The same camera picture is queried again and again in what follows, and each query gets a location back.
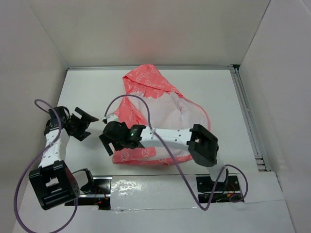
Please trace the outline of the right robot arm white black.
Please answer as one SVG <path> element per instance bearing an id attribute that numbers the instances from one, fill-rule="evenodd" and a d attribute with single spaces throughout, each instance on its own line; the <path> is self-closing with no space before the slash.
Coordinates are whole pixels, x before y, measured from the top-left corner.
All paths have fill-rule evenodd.
<path id="1" fill-rule="evenodd" d="M 188 129 L 174 130 L 151 129 L 144 125 L 128 128 L 124 122 L 111 121 L 107 123 L 99 139 L 109 155 L 113 154 L 109 144 L 116 151 L 149 147 L 186 151 L 196 164 L 207 168 L 215 189 L 224 190 L 229 184 L 228 171 L 217 157 L 218 139 L 200 124 L 194 124 Z"/>

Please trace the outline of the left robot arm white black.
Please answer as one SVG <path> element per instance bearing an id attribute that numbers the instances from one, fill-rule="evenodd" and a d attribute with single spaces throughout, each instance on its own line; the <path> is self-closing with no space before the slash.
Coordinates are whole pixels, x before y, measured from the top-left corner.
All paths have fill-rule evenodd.
<path id="1" fill-rule="evenodd" d="M 48 110 L 50 119 L 44 131 L 47 149 L 38 168 L 29 173 L 29 180 L 43 210 L 78 198 L 80 190 L 89 194 L 96 188 L 95 180 L 90 177 L 83 177 L 78 184 L 65 163 L 69 138 L 72 136 L 83 141 L 91 135 L 86 131 L 90 123 L 98 121 L 78 107 L 75 112 L 81 117 L 70 114 L 64 106 Z"/>

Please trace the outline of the pink hooded jacket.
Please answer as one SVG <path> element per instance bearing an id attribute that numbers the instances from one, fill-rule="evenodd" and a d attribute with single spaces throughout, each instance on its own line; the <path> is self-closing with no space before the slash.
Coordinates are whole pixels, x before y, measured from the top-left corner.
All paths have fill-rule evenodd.
<path id="1" fill-rule="evenodd" d="M 206 111 L 185 98 L 154 65 L 140 65 L 122 79 L 126 94 L 140 96 L 147 103 L 153 128 L 178 130 L 201 124 L 210 130 L 210 120 Z M 120 122 L 125 122 L 128 128 L 136 124 L 148 127 L 147 110 L 137 98 L 123 97 L 114 114 Z M 178 163 L 192 160 L 192 156 L 186 151 L 170 150 Z M 155 147 L 115 151 L 112 161 L 114 164 L 138 166 L 173 164 L 165 148 Z"/>

